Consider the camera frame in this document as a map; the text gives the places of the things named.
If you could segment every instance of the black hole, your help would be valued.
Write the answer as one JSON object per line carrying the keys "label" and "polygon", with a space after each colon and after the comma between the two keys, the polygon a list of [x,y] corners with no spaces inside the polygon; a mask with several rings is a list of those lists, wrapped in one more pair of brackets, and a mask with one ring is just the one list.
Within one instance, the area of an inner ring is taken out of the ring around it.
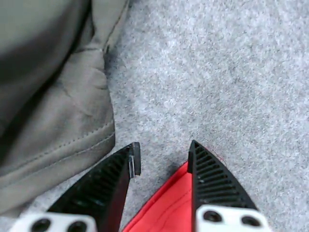
{"label": "black hole", "polygon": [[260,222],[253,217],[243,217],[241,219],[243,224],[251,225],[251,226],[260,226]]}
{"label": "black hole", "polygon": [[204,213],[204,219],[208,221],[213,221],[213,222],[219,222],[222,221],[222,217],[220,214],[214,211],[207,211]]}
{"label": "black hole", "polygon": [[50,226],[50,220],[47,218],[42,218],[35,222],[31,227],[31,232],[44,232],[47,231]]}
{"label": "black hole", "polygon": [[70,225],[68,232],[85,232],[87,229],[86,223],[83,221],[76,221]]}

